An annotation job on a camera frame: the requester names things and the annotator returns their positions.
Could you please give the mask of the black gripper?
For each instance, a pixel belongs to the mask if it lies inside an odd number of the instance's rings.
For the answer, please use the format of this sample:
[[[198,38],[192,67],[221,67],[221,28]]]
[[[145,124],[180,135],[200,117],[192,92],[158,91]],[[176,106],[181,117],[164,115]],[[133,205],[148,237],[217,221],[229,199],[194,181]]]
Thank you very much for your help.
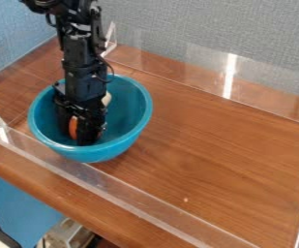
[[[81,67],[62,64],[64,83],[53,84],[53,103],[58,129],[68,134],[68,122],[76,116],[76,144],[92,145],[105,130],[106,109],[101,99],[106,94],[106,66]]]

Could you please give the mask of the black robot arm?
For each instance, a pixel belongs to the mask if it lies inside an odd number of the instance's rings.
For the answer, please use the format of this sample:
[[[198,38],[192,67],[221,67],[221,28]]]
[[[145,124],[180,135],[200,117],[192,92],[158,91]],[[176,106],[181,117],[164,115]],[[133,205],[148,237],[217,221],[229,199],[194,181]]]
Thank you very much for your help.
[[[105,129],[108,62],[101,7],[97,0],[18,0],[45,16],[57,31],[62,52],[64,83],[54,82],[53,103],[61,133],[78,146],[92,145]]]

